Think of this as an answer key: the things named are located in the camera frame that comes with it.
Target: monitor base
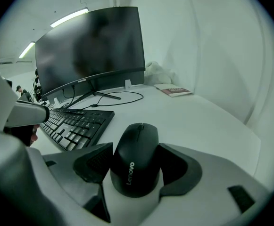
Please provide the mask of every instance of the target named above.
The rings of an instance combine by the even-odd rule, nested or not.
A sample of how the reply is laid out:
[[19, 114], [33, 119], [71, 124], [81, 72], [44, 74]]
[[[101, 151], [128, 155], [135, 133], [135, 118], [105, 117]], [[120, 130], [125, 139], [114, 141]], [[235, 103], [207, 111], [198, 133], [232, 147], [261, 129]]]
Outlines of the monitor base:
[[94, 87], [92, 86], [92, 84], [89, 82], [89, 84], [91, 85], [92, 89], [85, 93], [83, 96], [79, 97], [77, 100], [73, 101], [72, 103], [68, 104], [67, 106], [65, 106], [64, 108], [67, 109], [71, 106], [73, 106], [74, 104], [78, 103], [79, 101], [82, 101], [83, 99], [91, 96], [91, 95], [94, 95], [94, 96], [103, 96], [103, 97], [108, 97], [108, 98], [111, 98], [111, 99], [116, 99], [116, 100], [121, 100], [120, 97], [117, 97], [117, 96], [111, 96], [111, 95], [108, 95], [108, 94], [104, 94], [104, 93], [101, 93], [101, 92], [97, 92], [95, 91]]

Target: ceiling light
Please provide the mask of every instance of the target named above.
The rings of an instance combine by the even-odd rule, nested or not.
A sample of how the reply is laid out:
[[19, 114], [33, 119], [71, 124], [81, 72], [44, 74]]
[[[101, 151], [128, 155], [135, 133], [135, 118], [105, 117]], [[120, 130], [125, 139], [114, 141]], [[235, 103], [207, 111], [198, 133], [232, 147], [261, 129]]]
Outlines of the ceiling light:
[[33, 47], [34, 44], [35, 44], [34, 42], [31, 42], [31, 43], [28, 45], [28, 47], [26, 47], [26, 48], [24, 49], [24, 51], [23, 51], [22, 54], [19, 56], [19, 58], [23, 58], [23, 57], [25, 56], [25, 54], [30, 50], [30, 48]]
[[72, 13], [72, 14], [70, 14], [70, 15], [68, 15], [68, 16], [65, 16], [65, 17], [61, 18], [60, 20], [58, 20], [58, 21], [52, 23], [52, 24], [51, 24], [51, 27], [55, 28], [56, 26], [62, 24], [63, 22], [65, 22], [65, 21], [67, 21], [67, 20], [69, 20], [69, 19], [71, 19], [71, 18], [73, 18], [73, 17], [77, 17], [77, 16], [79, 16], [79, 15], [81, 15], [81, 14], [87, 13], [88, 11], [89, 11], [89, 10], [88, 10], [87, 8], [84, 8], [84, 9], [82, 9], [82, 10], [79, 10], [79, 11], [77, 11], [77, 12], [74, 12], [74, 13]]

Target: black keyboard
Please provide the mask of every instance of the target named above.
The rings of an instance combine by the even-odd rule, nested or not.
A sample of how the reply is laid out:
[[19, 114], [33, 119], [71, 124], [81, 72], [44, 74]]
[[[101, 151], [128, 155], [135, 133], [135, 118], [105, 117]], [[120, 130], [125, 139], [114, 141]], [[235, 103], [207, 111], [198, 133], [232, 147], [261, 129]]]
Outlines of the black keyboard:
[[63, 149], [78, 150], [95, 145], [114, 115], [113, 111], [51, 108], [41, 128]]

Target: computer mouse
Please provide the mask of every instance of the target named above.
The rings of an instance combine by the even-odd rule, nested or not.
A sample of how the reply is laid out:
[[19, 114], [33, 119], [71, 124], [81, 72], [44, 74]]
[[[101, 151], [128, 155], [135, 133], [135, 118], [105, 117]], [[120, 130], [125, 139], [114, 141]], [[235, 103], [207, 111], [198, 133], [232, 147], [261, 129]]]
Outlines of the computer mouse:
[[123, 133], [112, 158], [110, 175], [115, 189], [128, 197], [142, 197], [157, 185], [160, 166], [158, 130], [146, 123], [132, 124]]

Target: white desk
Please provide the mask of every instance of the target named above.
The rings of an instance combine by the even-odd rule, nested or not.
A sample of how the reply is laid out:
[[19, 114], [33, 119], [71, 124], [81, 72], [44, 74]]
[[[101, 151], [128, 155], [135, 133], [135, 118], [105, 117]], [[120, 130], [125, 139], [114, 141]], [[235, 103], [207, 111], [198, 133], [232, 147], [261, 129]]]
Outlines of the white desk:
[[[114, 91], [123, 91], [123, 89], [106, 90], [104, 93]], [[231, 114], [196, 95], [171, 98], [155, 87], [145, 85], [133, 87], [130, 91], [143, 94], [144, 99], [131, 104], [92, 108], [115, 112], [98, 144], [113, 142], [115, 150], [121, 135], [130, 124], [144, 122], [157, 127], [160, 142], [185, 146], [226, 158], [250, 175], [254, 175], [260, 151], [260, 139]], [[122, 100], [102, 98], [100, 104], [128, 102], [140, 97], [131, 93], [115, 95]], [[99, 96], [88, 97], [72, 108], [79, 109], [96, 104], [99, 98]], [[39, 149], [42, 154], [62, 151], [41, 129], [38, 130], [37, 135], [39, 139], [32, 147]]]

